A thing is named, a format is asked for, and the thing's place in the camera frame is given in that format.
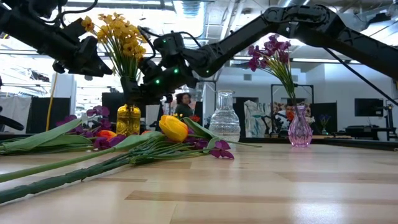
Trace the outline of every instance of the ceiling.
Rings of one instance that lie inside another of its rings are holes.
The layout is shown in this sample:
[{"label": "ceiling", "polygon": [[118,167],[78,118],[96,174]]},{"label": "ceiling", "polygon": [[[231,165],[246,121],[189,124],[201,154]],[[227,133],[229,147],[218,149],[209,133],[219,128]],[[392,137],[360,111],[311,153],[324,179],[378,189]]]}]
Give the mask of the ceiling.
[{"label": "ceiling", "polygon": [[[93,0],[69,0],[63,10],[80,10],[88,7]],[[134,25],[149,27],[152,32],[157,34],[167,34],[171,31],[186,31],[198,38],[201,44],[213,43],[227,37],[232,30],[237,30],[244,26],[270,6],[281,6],[283,4],[300,4],[298,0],[205,0],[205,1],[162,1],[146,0],[99,0],[98,7],[84,14],[67,14],[66,22],[72,22],[79,17],[90,16],[95,24],[101,25],[98,14],[112,14],[118,12]],[[340,17],[347,26],[352,29],[359,27],[370,16],[382,10],[391,12],[393,19],[370,26],[363,31],[364,34],[380,40],[390,45],[398,44],[398,24],[395,20],[396,6],[392,1],[382,0],[322,0],[309,1],[308,4],[323,4],[333,11],[341,11]],[[267,41],[267,36],[256,42],[262,45]],[[331,59],[323,49],[307,46],[299,40],[290,40],[292,43],[291,57],[293,58],[322,58]],[[188,47],[194,47],[192,40],[186,39]],[[28,70],[35,70],[44,75],[52,77],[52,60],[41,55],[7,55],[12,53],[10,50],[25,50],[31,54],[34,49],[12,37],[0,40],[0,60],[8,67],[2,66],[2,79],[4,83],[32,83]],[[348,59],[344,55],[338,54],[342,59]],[[84,96],[85,101],[89,98],[97,98],[93,95],[107,91],[107,86],[120,86],[118,77],[109,76],[106,80],[94,78],[93,81],[85,81],[83,76],[77,76],[79,94]]]}]

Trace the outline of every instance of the vase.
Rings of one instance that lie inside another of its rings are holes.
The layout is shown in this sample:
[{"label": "vase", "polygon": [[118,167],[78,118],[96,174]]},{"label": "vase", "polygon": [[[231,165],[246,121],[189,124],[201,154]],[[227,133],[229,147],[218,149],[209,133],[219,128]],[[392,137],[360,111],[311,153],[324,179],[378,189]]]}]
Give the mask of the vase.
[{"label": "vase", "polygon": [[116,134],[139,134],[141,111],[136,105],[121,106],[116,120]]},{"label": "vase", "polygon": [[312,140],[312,129],[305,120],[305,107],[294,108],[294,119],[289,126],[289,140],[293,147],[307,147]]},{"label": "vase", "polygon": [[233,109],[233,91],[217,91],[217,107],[211,116],[209,130],[227,141],[239,141],[241,127]]},{"label": "vase", "polygon": [[325,128],[322,129],[322,135],[328,135],[329,133],[326,131]]}]

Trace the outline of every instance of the white curtain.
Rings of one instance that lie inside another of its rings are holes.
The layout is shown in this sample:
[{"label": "white curtain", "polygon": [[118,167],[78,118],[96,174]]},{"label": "white curtain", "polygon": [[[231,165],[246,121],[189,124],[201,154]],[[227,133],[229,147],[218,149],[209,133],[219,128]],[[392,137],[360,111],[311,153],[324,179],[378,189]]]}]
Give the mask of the white curtain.
[{"label": "white curtain", "polygon": [[25,127],[22,131],[18,131],[6,126],[4,128],[4,131],[9,131],[14,134],[26,133],[26,124],[27,124],[31,102],[32,102],[31,97],[21,97],[21,96],[0,97],[0,106],[2,106],[2,111],[0,115],[18,121]]}]

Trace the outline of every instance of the yellow tulip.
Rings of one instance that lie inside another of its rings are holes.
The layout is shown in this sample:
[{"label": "yellow tulip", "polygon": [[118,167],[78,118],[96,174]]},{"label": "yellow tulip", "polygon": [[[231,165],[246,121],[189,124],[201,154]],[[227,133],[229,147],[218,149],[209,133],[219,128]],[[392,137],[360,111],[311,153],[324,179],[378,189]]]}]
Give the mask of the yellow tulip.
[{"label": "yellow tulip", "polygon": [[188,126],[171,115],[163,115],[159,126],[163,133],[172,141],[182,142],[188,136]]}]

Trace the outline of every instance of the wooden table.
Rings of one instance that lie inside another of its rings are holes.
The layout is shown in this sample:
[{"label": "wooden table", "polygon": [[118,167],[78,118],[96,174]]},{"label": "wooden table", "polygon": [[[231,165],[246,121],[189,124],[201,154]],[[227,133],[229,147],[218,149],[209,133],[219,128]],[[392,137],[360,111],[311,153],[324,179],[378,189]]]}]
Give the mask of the wooden table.
[{"label": "wooden table", "polygon": [[[398,154],[287,144],[126,167],[0,207],[3,224],[398,223]],[[0,172],[79,153],[0,157]],[[0,189],[87,167],[114,155],[0,184]]]}]

